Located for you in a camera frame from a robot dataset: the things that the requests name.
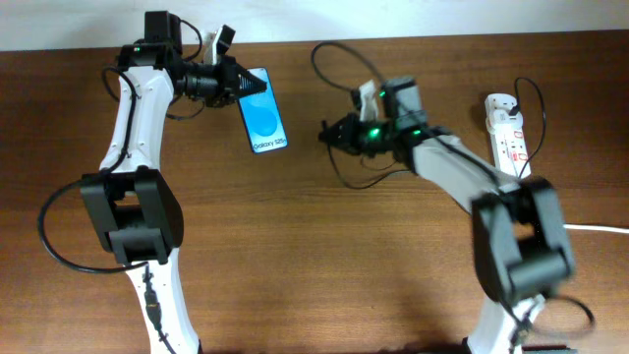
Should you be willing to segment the blue Galaxy smartphone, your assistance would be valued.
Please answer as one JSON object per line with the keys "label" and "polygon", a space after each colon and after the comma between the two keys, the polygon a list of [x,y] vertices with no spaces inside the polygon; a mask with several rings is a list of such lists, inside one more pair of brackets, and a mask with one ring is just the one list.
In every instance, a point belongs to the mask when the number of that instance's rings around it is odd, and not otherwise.
{"label": "blue Galaxy smartphone", "polygon": [[251,68],[266,83],[266,90],[239,100],[239,108],[253,153],[286,148],[288,138],[277,106],[270,76],[265,68]]}

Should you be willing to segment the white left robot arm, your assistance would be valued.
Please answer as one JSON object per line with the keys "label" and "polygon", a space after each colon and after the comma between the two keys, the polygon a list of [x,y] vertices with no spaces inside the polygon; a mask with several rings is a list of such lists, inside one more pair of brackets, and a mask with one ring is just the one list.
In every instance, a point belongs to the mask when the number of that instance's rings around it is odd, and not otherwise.
{"label": "white left robot arm", "polygon": [[160,171],[168,110],[177,97],[220,108],[266,89],[228,55],[232,28],[203,41],[195,61],[183,53],[184,25],[168,11],[148,12],[143,38],[122,47],[109,69],[120,88],[112,139],[80,188],[102,248],[133,284],[152,353],[202,351],[179,272],[184,216]]}

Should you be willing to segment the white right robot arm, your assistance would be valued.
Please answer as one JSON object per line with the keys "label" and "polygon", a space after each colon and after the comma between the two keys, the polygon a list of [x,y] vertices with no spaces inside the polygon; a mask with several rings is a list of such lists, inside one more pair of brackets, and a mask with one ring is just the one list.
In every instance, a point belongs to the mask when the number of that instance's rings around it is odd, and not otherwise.
{"label": "white right robot arm", "polygon": [[379,96],[384,119],[364,119],[361,102],[337,123],[323,125],[319,140],[352,155],[392,152],[471,216],[476,275],[486,297],[464,348],[523,352],[544,303],[576,267],[555,190],[544,178],[501,172],[448,130],[429,125],[413,78],[384,82]]}

